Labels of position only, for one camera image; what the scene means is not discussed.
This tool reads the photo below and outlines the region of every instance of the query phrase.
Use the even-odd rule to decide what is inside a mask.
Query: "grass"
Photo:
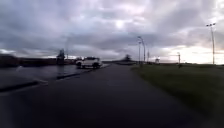
[[[133,70],[204,115],[220,115],[224,108],[224,69],[145,65]]]

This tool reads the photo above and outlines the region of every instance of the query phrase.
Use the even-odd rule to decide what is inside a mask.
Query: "curb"
[[[56,77],[56,80],[65,79],[65,78],[73,77],[73,76],[78,76],[78,75],[82,75],[82,74],[85,74],[85,73],[88,73],[88,72],[92,72],[92,71],[97,71],[97,70],[100,70],[100,69],[109,67],[110,65],[111,65],[111,64],[109,64],[109,65],[107,65],[107,66],[104,66],[104,67],[101,67],[101,68],[99,68],[99,69],[89,69],[89,70],[87,70],[87,71],[80,72],[80,73],[74,73],[74,74],[69,74],[69,75],[57,76],[57,77]]]
[[[25,88],[25,87],[34,86],[34,85],[37,85],[37,84],[39,84],[39,82],[33,81],[33,82],[25,83],[25,84],[13,85],[11,87],[0,88],[0,93],[14,91],[14,90],[22,89],[22,88]]]

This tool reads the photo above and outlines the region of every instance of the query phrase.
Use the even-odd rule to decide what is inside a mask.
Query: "cloudy sky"
[[[52,57],[68,47],[70,56],[137,60],[141,36],[151,59],[175,62],[180,52],[182,62],[210,63],[213,22],[224,63],[223,0],[0,0],[0,53]]]

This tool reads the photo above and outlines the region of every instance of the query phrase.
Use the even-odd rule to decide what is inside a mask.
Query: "tree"
[[[19,66],[19,59],[10,54],[0,53],[0,67],[16,67]]]
[[[59,51],[59,54],[57,56],[57,64],[64,65],[64,60],[65,60],[65,52],[64,49],[62,49]]]

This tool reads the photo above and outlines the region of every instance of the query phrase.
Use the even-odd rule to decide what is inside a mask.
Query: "car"
[[[86,67],[92,67],[92,68],[100,68],[102,66],[102,62],[100,58],[97,57],[86,57],[83,60],[78,60],[76,62],[77,68],[86,68]]]

